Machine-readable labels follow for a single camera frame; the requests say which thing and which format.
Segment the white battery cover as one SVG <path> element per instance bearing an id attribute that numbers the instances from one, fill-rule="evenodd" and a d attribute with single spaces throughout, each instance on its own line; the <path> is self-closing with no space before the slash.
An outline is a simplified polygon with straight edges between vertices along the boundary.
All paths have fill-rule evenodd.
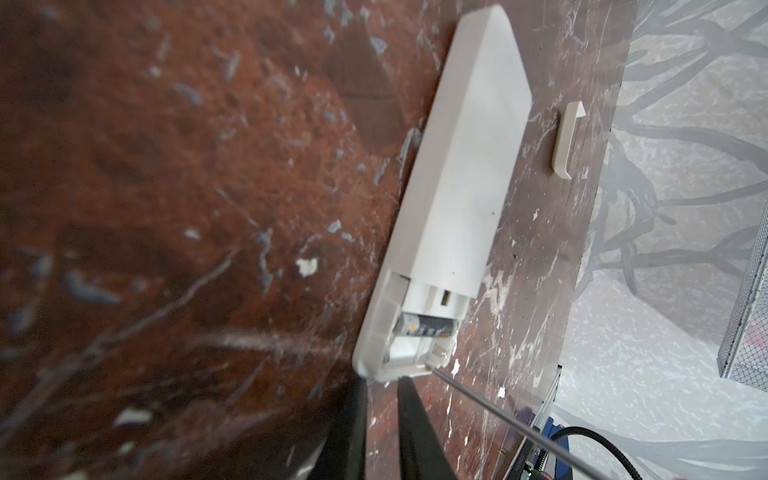
<path id="1" fill-rule="evenodd" d="M 586 115 L 586 110 L 582 101 L 570 102 L 560 118 L 559 129 L 555 142 L 554 154 L 551 161 L 551 167 L 554 174 L 563 180 L 571 180 L 568 172 L 568 162 L 570 158 L 573 137 L 575 134 L 577 121 Z"/>

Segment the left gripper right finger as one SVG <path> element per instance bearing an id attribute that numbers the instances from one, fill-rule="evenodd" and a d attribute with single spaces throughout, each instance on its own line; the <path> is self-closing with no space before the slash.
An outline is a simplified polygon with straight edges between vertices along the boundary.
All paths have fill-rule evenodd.
<path id="1" fill-rule="evenodd" d="M 398 380 L 397 398 L 401 478 L 456 480 L 457 476 L 444 454 L 410 377 L 401 377 Z"/>

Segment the white remote control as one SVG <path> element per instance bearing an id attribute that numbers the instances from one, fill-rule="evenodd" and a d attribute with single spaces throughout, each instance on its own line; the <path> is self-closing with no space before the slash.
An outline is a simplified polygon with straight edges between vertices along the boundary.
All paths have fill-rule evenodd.
<path id="1" fill-rule="evenodd" d="M 446 366 L 477 297 L 532 108 L 504 8 L 458 22 L 353 352 L 385 383 Z M 395 336 L 403 312 L 452 318 L 449 338 Z"/>

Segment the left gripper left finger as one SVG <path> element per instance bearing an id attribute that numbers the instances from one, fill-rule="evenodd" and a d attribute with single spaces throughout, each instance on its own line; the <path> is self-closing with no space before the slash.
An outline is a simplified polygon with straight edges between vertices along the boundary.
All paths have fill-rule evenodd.
<path id="1" fill-rule="evenodd" d="M 350 385 L 308 479 L 364 479 L 368 387 L 363 378 Z"/>

